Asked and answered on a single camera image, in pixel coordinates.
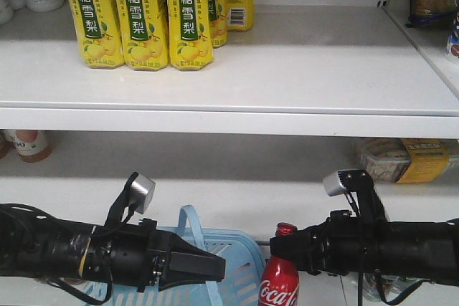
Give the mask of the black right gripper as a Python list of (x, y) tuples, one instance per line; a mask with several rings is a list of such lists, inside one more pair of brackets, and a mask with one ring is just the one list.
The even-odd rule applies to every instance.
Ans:
[(324, 222), (270, 239), (270, 253), (312, 275), (365, 272), (368, 224), (349, 210), (332, 211)]

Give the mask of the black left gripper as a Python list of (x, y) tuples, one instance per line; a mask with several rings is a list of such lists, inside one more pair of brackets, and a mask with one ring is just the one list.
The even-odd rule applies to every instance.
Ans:
[(113, 237), (110, 268), (115, 284), (142, 292), (147, 286), (167, 290), (224, 279), (225, 259), (156, 225), (154, 220), (142, 219), (137, 225), (125, 225)]

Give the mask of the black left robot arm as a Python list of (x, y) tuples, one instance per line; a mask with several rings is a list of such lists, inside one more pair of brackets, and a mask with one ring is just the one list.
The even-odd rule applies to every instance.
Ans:
[(142, 292), (221, 282), (225, 268), (223, 258), (158, 229), (154, 220), (108, 229), (26, 205), (1, 205), (3, 277), (112, 282)]

